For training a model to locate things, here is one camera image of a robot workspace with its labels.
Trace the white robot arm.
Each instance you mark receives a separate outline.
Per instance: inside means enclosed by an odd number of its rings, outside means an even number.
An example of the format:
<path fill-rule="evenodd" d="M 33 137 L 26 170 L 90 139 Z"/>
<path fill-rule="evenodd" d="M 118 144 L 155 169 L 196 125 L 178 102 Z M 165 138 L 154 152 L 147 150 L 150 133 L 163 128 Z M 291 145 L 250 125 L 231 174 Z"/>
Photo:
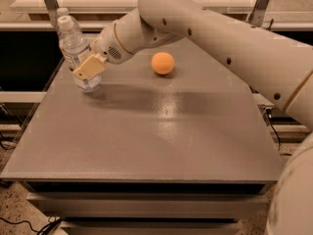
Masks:
<path fill-rule="evenodd" d="M 128 60 L 145 48 L 185 37 L 313 130 L 313 47 L 204 9 L 193 0 L 138 0 L 137 8 L 105 28 L 81 80 L 102 72 L 115 48 Z M 313 235 L 313 134 L 289 158 L 275 187 L 265 235 Z"/>

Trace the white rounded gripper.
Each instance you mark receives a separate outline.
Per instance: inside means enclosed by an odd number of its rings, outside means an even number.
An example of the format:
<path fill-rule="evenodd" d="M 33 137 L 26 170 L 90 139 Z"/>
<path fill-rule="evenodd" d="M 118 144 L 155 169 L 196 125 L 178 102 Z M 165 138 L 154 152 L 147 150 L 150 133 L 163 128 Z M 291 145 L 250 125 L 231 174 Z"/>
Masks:
<path fill-rule="evenodd" d="M 91 49 L 99 54 L 92 54 L 73 72 L 77 78 L 85 80 L 98 75 L 106 69 L 107 60 L 109 63 L 117 65 L 133 57 L 133 54 L 119 43 L 115 26 L 116 23 L 109 24 L 91 42 Z"/>

